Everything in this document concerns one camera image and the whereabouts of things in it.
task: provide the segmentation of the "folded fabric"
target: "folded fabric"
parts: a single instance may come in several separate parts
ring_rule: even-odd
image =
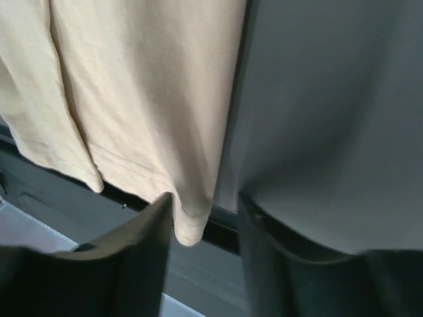
[[[245,0],[0,2],[0,114],[21,153],[153,201],[193,245],[212,206]]]

